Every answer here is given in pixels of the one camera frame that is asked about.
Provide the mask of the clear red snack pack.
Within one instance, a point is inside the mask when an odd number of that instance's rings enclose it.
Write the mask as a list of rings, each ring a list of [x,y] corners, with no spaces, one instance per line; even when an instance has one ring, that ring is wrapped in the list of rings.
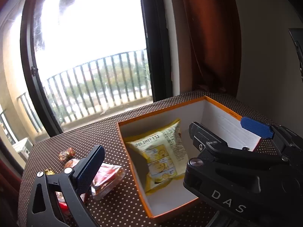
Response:
[[[91,184],[91,193],[95,200],[104,198],[125,176],[122,166],[102,163]]]

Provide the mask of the dark red curtain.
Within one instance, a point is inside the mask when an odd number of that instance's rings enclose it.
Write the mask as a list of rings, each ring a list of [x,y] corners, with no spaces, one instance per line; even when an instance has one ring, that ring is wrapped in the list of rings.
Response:
[[[193,88],[235,97],[241,29],[235,0],[183,0],[191,40]]]

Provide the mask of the brown polka dot tablecloth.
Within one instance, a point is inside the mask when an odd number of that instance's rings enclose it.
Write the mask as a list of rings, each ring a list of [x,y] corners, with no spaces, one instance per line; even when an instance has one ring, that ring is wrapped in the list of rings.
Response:
[[[215,209],[171,179],[175,158],[183,166],[197,157],[188,134],[199,122],[230,147],[275,154],[269,142],[243,129],[249,117],[271,120],[227,95],[194,91],[118,114],[35,144],[26,163],[19,193],[21,226],[206,226]],[[88,171],[86,201],[67,193],[76,167],[59,156],[67,149],[78,162],[99,153]]]

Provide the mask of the pale yellow chip bag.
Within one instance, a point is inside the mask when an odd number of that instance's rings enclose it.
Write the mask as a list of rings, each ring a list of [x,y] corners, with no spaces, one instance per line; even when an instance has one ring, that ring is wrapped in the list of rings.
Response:
[[[181,120],[124,139],[125,145],[141,155],[148,167],[144,191],[150,195],[172,180],[184,177],[188,154],[181,139]]]

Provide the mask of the orange cardboard box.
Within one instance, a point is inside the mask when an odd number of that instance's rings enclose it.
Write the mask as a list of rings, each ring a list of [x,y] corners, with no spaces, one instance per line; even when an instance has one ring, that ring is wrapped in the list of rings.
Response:
[[[130,170],[134,176],[140,200],[147,216],[156,222],[162,222],[187,210],[198,202],[198,198],[183,186],[183,178],[163,183],[159,188],[145,192],[149,178],[147,160],[127,145],[127,138],[138,139],[147,136],[157,128],[168,126],[179,119],[179,137],[183,150],[179,155],[182,163],[199,155],[189,135],[189,126],[196,121],[218,135],[228,146],[235,149],[249,148],[255,150],[261,138],[240,125],[241,115],[214,99],[203,96],[194,100],[176,104],[162,110],[153,111],[135,118],[118,122],[120,138],[126,149]]]

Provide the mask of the black sliding door frame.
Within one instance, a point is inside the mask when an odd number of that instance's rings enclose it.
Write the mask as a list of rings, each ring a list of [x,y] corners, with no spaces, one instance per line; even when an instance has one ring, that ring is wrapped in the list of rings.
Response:
[[[63,13],[60,0],[25,0],[20,50],[35,109],[35,128],[49,137],[101,117],[171,97],[169,37],[163,0],[75,0]],[[60,125],[43,90],[49,77],[122,52],[147,50],[152,100]]]

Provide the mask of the white air conditioner unit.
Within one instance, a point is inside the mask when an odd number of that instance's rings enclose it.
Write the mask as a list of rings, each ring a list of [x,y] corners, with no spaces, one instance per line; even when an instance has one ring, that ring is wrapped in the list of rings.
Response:
[[[25,161],[28,161],[29,155],[31,153],[33,144],[31,141],[25,137],[22,140],[18,141],[13,145],[13,148],[15,149],[16,153],[19,154],[19,156]]]

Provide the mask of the small red candy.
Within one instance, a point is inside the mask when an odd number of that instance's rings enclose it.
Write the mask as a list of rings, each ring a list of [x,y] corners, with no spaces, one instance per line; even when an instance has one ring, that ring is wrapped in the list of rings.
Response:
[[[75,156],[75,151],[72,147],[69,147],[59,153],[59,161],[67,161]]]

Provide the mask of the balcony metal railing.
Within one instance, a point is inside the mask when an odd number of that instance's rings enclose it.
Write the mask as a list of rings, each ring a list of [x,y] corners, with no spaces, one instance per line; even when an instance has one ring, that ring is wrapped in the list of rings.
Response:
[[[46,79],[43,90],[60,125],[152,100],[147,50],[122,52]]]

